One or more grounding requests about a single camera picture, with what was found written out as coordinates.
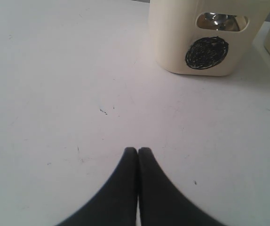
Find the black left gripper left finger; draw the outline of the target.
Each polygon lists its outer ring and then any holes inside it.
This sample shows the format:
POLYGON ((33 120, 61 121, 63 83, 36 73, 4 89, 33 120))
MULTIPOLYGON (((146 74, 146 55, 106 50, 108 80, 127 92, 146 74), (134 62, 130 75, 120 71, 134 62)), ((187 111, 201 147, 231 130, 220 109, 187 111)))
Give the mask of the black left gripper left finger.
POLYGON ((102 188, 60 226, 135 226, 138 153, 127 147, 102 188))

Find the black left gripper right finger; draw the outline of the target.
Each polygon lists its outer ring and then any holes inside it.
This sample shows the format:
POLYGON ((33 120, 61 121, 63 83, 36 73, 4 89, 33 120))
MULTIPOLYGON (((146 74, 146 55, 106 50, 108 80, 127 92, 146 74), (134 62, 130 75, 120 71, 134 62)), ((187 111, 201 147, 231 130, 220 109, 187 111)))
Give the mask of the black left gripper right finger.
POLYGON ((139 210, 142 226, 222 226, 187 199, 166 176, 152 150, 138 151, 139 210))

